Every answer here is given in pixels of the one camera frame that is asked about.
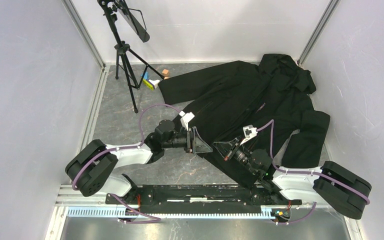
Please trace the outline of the black jacket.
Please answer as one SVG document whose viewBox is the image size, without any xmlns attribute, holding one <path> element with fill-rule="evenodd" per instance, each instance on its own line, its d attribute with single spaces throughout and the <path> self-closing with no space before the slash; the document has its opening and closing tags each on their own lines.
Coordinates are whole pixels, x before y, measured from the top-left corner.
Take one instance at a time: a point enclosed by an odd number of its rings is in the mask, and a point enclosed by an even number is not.
<svg viewBox="0 0 384 240">
<path fill-rule="evenodd" d="M 320 163 L 331 117 L 314 109 L 316 85 L 309 70 L 286 54 L 268 53 L 259 64 L 233 61 L 172 76 L 158 84 L 168 105 L 186 103 L 190 125 L 203 140 L 228 142 L 243 127 L 261 128 L 245 143 L 275 156 L 285 147 L 281 165 L 314 168 Z"/>
</svg>

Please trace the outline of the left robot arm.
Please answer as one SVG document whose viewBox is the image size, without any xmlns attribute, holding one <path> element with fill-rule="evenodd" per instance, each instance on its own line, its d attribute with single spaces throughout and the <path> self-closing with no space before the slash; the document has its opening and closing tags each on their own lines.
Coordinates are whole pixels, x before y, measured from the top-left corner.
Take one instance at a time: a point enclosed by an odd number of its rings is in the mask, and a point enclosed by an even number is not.
<svg viewBox="0 0 384 240">
<path fill-rule="evenodd" d="M 92 140 L 67 164 L 65 173 L 72 181 L 72 188 L 84 197 L 106 192 L 131 204 L 137 198 L 134 183 L 127 176 L 113 177 L 112 172 L 124 166 L 152 164 L 164 156 L 166 149 L 172 148 L 183 149 L 187 154 L 213 152 L 195 126 L 175 130 L 174 122 L 162 120 L 143 143 L 110 145 L 100 139 Z"/>
</svg>

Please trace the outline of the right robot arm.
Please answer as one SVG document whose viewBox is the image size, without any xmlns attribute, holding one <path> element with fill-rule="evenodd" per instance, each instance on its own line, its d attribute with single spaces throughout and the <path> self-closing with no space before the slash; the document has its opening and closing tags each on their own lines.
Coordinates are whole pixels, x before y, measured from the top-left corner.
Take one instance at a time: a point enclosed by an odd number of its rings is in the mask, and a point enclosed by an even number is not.
<svg viewBox="0 0 384 240">
<path fill-rule="evenodd" d="M 260 183 L 268 190 L 275 204 L 284 201 L 327 204 L 340 214 L 360 220 L 370 203 L 372 185 L 333 161 L 313 168 L 276 166 L 264 149 L 249 150 L 237 137 L 230 141 L 214 142 L 213 147 L 230 167 L 244 170 L 251 183 Z"/>
</svg>

